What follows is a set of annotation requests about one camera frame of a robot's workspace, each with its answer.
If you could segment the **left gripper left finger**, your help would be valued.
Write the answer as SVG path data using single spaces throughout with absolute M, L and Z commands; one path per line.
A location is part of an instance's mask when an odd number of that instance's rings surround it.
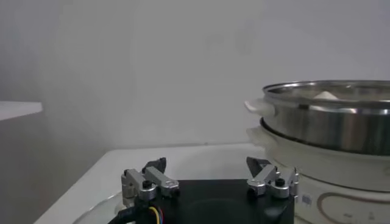
M 121 175 L 122 203 L 126 208 L 135 205 L 136 200 L 150 202 L 158 196 L 177 198 L 180 186 L 177 180 L 165 175 L 166 158 L 149 161 L 139 172 L 126 169 Z

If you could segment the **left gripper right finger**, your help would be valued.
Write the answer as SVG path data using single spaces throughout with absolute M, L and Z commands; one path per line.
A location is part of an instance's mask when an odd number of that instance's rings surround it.
M 249 191 L 256 197 L 270 194 L 274 198 L 297 198 L 299 173 L 296 168 L 279 168 L 266 159 L 247 157 L 252 178 L 247 180 Z

